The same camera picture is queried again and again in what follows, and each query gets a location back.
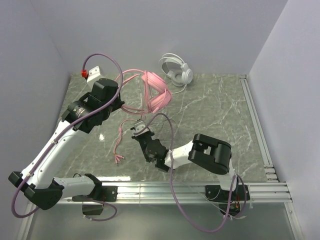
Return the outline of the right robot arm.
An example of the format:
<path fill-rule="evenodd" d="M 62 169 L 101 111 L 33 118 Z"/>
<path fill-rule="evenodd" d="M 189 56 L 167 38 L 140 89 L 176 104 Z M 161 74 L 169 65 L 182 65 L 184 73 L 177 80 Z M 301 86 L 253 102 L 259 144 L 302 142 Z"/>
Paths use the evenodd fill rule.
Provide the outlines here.
<path fill-rule="evenodd" d="M 229 143 L 197 133 L 189 143 L 170 153 L 159 139 L 153 139 L 153 135 L 149 129 L 141 133 L 132 129 L 131 138 L 138 141 L 147 162 L 155 163 L 155 167 L 163 172 L 193 163 L 217 175 L 223 191 L 230 189 L 236 174 L 232 166 L 232 146 Z"/>

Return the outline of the aluminium rail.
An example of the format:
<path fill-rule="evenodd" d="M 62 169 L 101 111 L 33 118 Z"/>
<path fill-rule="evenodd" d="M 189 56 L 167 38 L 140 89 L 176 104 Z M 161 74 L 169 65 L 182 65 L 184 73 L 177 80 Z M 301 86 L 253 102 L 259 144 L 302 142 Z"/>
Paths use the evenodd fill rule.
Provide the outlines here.
<path fill-rule="evenodd" d="M 272 158 L 267 146 L 267 142 L 263 133 L 263 129 L 258 117 L 258 112 L 256 110 L 253 97 L 249 88 L 249 84 L 247 81 L 247 76 L 240 75 L 240 83 L 242 86 L 242 90 L 244 93 L 245 100 L 247 102 L 249 114 L 253 123 L 254 132 L 256 134 L 258 147 L 262 156 L 262 161 L 264 165 L 264 172 L 266 174 L 267 180 L 269 182 L 279 182 L 279 178 L 277 176 L 274 164 L 272 162 Z"/>
<path fill-rule="evenodd" d="M 173 188 L 181 204 L 205 202 L 205 185 L 217 182 L 174 182 Z M 174 204 L 168 182 L 104 181 L 102 186 L 117 186 L 117 204 Z M 245 184 L 248 203 L 291 203 L 292 197 L 286 183 L 248 182 Z"/>

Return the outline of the right aluminium rail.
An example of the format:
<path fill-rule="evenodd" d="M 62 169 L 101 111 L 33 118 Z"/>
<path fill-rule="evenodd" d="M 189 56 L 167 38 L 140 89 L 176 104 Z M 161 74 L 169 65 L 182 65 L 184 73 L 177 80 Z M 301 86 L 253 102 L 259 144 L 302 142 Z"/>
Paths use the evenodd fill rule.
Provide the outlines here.
<path fill-rule="evenodd" d="M 258 112 L 256 110 L 253 97 L 249 88 L 249 84 L 247 81 L 247 76 L 240 75 L 240 83 L 242 86 L 242 90 L 244 93 L 245 100 L 247 102 L 249 114 L 253 123 L 254 132 L 256 134 L 258 147 L 262 156 L 262 161 L 264 165 L 264 172 L 266 174 L 267 180 L 269 182 L 279 182 L 279 178 L 277 176 L 274 164 L 272 162 L 272 158 L 267 146 L 267 142 L 263 133 L 263 129 L 258 117 Z"/>

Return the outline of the pink headphones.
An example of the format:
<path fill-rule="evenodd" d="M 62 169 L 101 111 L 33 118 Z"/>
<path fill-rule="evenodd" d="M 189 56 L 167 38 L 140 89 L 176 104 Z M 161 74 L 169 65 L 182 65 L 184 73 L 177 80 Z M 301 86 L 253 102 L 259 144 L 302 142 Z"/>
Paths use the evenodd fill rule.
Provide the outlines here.
<path fill-rule="evenodd" d="M 124 79 L 122 86 L 128 84 L 136 77 L 140 77 L 143 81 L 143 105 L 146 109 L 135 108 L 123 104 L 121 109 L 131 115 L 155 114 L 164 109 L 172 100 L 173 93 L 169 90 L 167 83 L 159 75 L 154 72 L 140 69 L 128 69 L 122 72 L 125 74 L 134 73 L 132 76 Z"/>

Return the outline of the front aluminium rail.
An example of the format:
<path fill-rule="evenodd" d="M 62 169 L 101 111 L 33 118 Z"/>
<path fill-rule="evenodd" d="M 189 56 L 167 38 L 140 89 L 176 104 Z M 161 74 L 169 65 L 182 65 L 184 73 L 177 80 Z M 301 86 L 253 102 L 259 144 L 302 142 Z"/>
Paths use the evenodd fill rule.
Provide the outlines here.
<path fill-rule="evenodd" d="M 181 204 L 205 202 L 205 185 L 217 182 L 174 182 L 173 188 Z M 168 182 L 104 181 L 102 186 L 117 186 L 117 204 L 174 204 Z M 292 197 L 286 183 L 248 182 L 245 184 L 248 203 L 291 203 Z"/>

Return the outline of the white headphones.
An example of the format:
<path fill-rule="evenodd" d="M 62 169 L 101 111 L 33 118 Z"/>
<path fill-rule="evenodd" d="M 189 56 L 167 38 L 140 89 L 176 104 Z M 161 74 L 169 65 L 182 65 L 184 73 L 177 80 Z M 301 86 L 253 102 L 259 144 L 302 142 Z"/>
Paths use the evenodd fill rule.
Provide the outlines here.
<path fill-rule="evenodd" d="M 159 60 L 159 66 L 176 87 L 183 87 L 182 90 L 173 92 L 181 93 L 193 80 L 194 73 L 188 64 L 177 54 L 165 53 Z"/>

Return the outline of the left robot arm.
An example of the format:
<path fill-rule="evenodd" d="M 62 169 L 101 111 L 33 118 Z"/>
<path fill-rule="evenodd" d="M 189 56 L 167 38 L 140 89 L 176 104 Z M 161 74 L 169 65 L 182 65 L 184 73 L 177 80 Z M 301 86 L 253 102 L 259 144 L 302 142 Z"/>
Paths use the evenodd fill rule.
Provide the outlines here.
<path fill-rule="evenodd" d="M 48 210 L 59 200 L 85 196 L 102 200 L 102 182 L 90 173 L 80 177 L 56 177 L 57 171 L 70 153 L 86 140 L 96 126 L 124 104 L 114 80 L 97 80 L 90 92 L 70 103 L 45 147 L 23 171 L 12 172 L 8 179 L 38 208 Z"/>

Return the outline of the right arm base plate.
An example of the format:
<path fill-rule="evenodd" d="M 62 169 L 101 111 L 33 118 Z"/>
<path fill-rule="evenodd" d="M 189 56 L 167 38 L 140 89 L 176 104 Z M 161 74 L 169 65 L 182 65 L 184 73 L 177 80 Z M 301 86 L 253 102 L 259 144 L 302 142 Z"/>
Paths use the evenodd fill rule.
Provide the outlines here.
<path fill-rule="evenodd" d="M 222 203 L 228 200 L 226 193 L 221 189 L 220 185 L 205 185 L 204 197 L 211 202 Z"/>

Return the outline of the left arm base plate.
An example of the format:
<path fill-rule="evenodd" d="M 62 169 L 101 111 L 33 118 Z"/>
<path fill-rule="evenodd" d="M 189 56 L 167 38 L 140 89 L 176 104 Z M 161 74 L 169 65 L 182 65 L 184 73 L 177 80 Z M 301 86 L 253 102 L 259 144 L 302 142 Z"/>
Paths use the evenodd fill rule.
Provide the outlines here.
<path fill-rule="evenodd" d="M 73 202 L 84 202 L 95 200 L 100 202 L 115 202 L 117 200 L 118 187 L 114 185 L 96 186 L 89 195 L 78 195 L 72 197 Z"/>

